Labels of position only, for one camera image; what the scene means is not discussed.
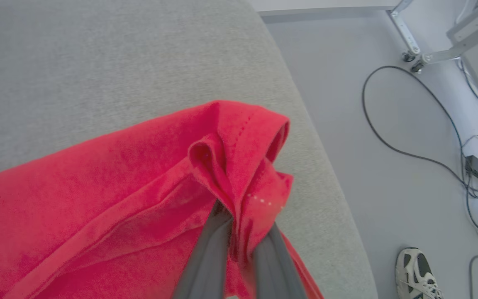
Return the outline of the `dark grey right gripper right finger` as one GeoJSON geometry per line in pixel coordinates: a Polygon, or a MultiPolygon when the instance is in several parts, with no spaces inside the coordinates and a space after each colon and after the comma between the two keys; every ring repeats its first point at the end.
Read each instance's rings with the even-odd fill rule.
{"type": "Polygon", "coordinates": [[[283,235],[273,224],[254,250],[256,299],[305,299],[302,281],[283,235]]]}

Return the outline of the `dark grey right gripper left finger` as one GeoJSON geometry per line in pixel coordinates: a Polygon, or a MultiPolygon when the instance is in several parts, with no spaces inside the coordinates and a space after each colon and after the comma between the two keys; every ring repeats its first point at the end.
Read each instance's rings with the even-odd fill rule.
{"type": "Polygon", "coordinates": [[[173,293],[174,299],[223,299],[233,217],[216,200],[173,293]]]}

